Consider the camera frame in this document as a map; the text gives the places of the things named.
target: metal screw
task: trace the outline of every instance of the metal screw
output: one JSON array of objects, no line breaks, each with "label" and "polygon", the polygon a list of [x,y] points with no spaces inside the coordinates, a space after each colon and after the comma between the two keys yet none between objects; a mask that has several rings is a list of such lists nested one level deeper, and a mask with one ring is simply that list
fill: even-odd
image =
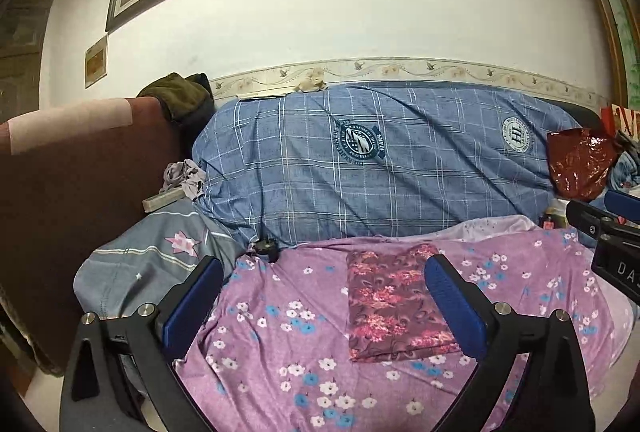
[{"label": "metal screw", "polygon": [[508,315],[511,313],[511,306],[506,302],[496,302],[494,304],[494,309],[498,311],[500,315]]},{"label": "metal screw", "polygon": [[564,309],[556,309],[554,311],[554,315],[561,322],[567,322],[567,320],[570,318],[569,313],[567,313]]},{"label": "metal screw", "polygon": [[146,304],[142,304],[142,306],[138,308],[138,314],[141,317],[148,317],[150,314],[153,314],[155,310],[156,306],[147,302]]},{"label": "metal screw", "polygon": [[95,320],[95,313],[91,313],[91,311],[82,315],[82,318],[80,319],[80,321],[82,322],[82,325],[85,325],[85,326],[91,324],[94,320]]}]

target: tiled floor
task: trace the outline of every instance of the tiled floor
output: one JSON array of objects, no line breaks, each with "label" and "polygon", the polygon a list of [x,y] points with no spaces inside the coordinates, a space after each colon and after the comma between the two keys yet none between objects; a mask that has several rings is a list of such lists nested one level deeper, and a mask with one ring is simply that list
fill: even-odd
[{"label": "tiled floor", "polygon": [[[606,389],[591,403],[596,415],[597,430],[602,431],[611,422],[626,401],[629,383],[640,362],[640,326],[636,326],[625,352],[609,371]],[[62,379],[39,372],[31,382],[25,396],[27,406],[47,432],[58,432],[60,391]],[[143,405],[143,413],[149,425],[159,432],[164,430],[158,415],[150,404]]]}]

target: circular printed emblem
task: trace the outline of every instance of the circular printed emblem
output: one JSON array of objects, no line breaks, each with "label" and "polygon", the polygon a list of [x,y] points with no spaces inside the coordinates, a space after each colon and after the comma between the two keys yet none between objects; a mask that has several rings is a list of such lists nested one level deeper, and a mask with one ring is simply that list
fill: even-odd
[{"label": "circular printed emblem", "polygon": [[334,130],[334,143],[340,154],[347,160],[362,164],[376,156],[385,157],[385,144],[379,129],[359,123],[338,122]]},{"label": "circular printed emblem", "polygon": [[529,129],[517,118],[507,118],[502,123],[502,137],[516,152],[526,152],[531,144]]}]

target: green cloth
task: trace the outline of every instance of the green cloth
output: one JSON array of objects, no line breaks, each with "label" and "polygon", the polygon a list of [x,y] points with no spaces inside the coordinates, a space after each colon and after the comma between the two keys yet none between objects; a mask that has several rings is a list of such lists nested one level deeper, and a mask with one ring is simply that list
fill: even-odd
[{"label": "green cloth", "polygon": [[211,98],[207,89],[196,82],[182,78],[178,73],[160,78],[146,86],[138,97],[152,96],[168,108],[171,119],[178,121],[194,112],[202,102]]}]

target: door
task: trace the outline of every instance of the door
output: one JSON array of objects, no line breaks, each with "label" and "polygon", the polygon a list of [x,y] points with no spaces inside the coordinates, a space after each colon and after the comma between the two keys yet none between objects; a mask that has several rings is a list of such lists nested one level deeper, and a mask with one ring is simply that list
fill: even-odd
[{"label": "door", "polygon": [[38,110],[40,59],[53,0],[11,0],[0,16],[0,124]]}]

